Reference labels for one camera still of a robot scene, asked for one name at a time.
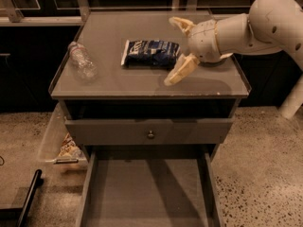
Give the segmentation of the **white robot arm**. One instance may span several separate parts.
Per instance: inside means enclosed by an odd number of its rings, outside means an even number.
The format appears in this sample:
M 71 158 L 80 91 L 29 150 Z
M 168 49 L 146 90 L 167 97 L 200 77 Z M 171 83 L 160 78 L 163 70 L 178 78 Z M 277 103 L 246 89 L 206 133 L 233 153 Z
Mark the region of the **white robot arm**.
M 267 55 L 285 51 L 303 70 L 303 9 L 295 0 L 256 0 L 248 13 L 219 21 L 171 17 L 187 37 L 182 54 L 165 78 L 167 86 L 191 74 L 201 62 L 219 62 L 233 54 Z

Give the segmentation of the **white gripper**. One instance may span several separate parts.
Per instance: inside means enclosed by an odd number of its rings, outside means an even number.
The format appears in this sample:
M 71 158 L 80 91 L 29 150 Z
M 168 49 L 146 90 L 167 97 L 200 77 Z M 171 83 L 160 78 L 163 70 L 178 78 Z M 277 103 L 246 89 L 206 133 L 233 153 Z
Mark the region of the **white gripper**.
M 166 86 L 174 85 L 191 74 L 201 62 L 219 62 L 232 53 L 222 53 L 219 49 L 217 22 L 207 20 L 199 24 L 181 17 L 170 17 L 169 23 L 178 27 L 187 36 L 187 44 L 191 54 L 182 54 L 164 80 Z

